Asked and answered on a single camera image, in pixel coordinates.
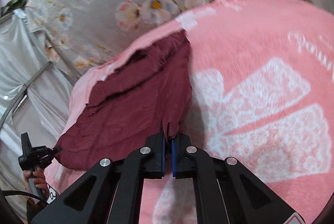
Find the person's left hand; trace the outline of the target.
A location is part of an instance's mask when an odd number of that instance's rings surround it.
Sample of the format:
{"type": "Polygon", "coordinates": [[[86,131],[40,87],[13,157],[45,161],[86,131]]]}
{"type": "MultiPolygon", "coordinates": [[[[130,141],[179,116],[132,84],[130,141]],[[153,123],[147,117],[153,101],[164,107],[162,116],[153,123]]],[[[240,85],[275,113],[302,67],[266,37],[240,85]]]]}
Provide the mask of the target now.
{"type": "Polygon", "coordinates": [[[33,190],[30,187],[29,180],[32,179],[33,185],[39,189],[44,195],[43,199],[46,201],[49,198],[50,192],[48,188],[48,184],[46,182],[46,177],[44,174],[44,170],[38,167],[35,171],[23,170],[23,180],[25,185],[25,190],[31,194],[33,194],[33,190]]]}

